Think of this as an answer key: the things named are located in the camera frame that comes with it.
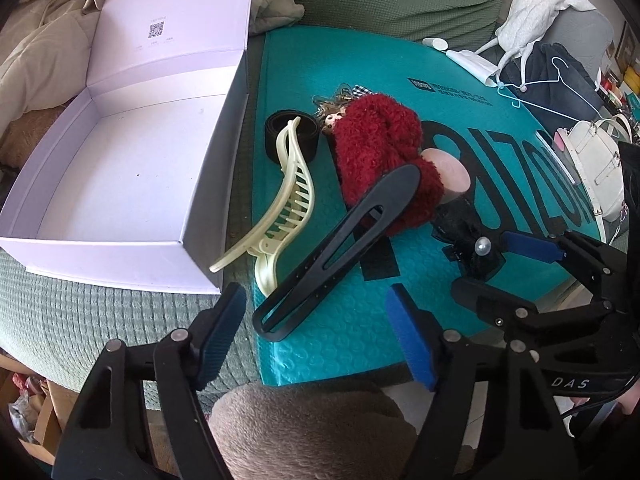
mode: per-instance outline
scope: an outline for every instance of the pink round object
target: pink round object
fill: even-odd
[[[428,148],[421,155],[424,160],[430,160],[440,174],[440,179],[444,186],[444,195],[440,200],[441,204],[451,202],[468,191],[471,186],[469,173],[453,155],[436,148]]]

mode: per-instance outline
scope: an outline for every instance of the white cylinder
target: white cylinder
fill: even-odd
[[[442,38],[424,38],[422,40],[422,44],[424,46],[430,46],[431,48],[435,48],[441,52],[444,52],[449,48],[449,43]]]

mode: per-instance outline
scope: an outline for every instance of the black cable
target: black cable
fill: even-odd
[[[631,379],[626,384],[626,386],[622,388],[615,395],[605,397],[604,399],[600,399],[600,400],[594,400],[593,402],[585,402],[580,406],[575,406],[570,410],[566,410],[564,413],[561,414],[561,416],[562,418],[567,418],[568,416],[577,415],[577,413],[584,412],[585,410],[590,410],[591,408],[597,408],[599,406],[602,406],[603,404],[607,404],[608,402],[611,402],[612,400],[616,400],[618,397],[621,397],[624,394],[626,394],[633,387],[633,385],[636,384],[638,380],[640,380],[640,370],[638,370],[638,373],[636,374],[636,376],[633,379]]]

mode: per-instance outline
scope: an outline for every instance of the open gift box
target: open gift box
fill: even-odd
[[[29,272],[217,294],[246,99],[251,0],[106,0],[86,89],[0,214]]]

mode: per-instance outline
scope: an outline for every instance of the white handbag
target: white handbag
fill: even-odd
[[[620,119],[625,127],[615,119]],[[562,130],[558,134],[589,195],[600,238],[606,242],[603,219],[616,221],[625,199],[618,142],[631,142],[631,126],[619,114],[594,123],[579,121],[568,135]]]

